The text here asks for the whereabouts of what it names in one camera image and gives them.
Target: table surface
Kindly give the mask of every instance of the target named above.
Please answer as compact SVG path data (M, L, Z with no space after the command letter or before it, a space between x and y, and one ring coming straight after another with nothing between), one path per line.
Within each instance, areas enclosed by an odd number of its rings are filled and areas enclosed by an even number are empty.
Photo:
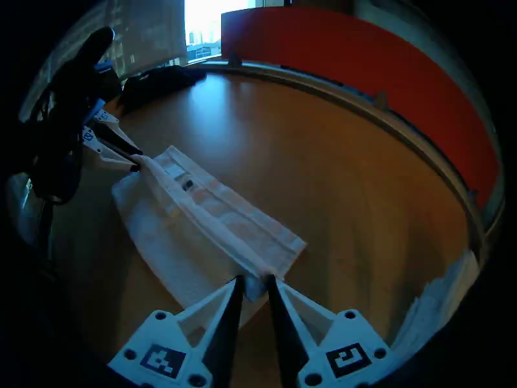
M286 276L334 312L356 308L388 342L425 283L467 247L461 206L401 142L319 97L243 76L209 75L120 123L146 155L173 144L308 246ZM111 198L125 174L85 170L56 208L54 246L76 318L109 361L173 299L139 256ZM240 330L233 386L280 386L265 305Z

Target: sky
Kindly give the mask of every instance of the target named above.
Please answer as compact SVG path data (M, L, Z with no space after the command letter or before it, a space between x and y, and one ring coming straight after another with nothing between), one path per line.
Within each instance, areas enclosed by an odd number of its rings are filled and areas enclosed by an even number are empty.
M204 41L221 39L221 14L255 7L255 0L185 0L185 40L189 32L200 31ZM210 40L209 31L213 31Z

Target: white cloth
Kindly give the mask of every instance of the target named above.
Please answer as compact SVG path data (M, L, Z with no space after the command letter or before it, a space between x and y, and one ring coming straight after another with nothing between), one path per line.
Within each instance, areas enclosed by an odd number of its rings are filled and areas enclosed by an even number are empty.
M479 276L480 268L471 251L465 250L444 277L426 285L415 298L392 345L386 374L409 360L431 337L443 328L458 309L463 297Z
M112 188L143 260L187 308L242 274L240 325L268 300L261 278L283 278L306 243L170 146Z

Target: folded towel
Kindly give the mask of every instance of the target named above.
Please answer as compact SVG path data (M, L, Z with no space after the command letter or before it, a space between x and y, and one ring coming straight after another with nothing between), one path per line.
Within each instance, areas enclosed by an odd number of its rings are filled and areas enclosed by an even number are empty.
M187 308L245 275L240 325L268 300L262 278L283 278L306 243L170 146L112 188L143 260Z

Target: red wall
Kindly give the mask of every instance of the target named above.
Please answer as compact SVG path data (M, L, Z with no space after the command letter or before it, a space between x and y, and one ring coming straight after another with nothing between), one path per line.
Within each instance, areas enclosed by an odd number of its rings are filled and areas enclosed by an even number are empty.
M461 89L420 50L371 23L315 8L256 8L222 15L222 56L285 65L388 95L448 156L483 207L498 175L488 134Z

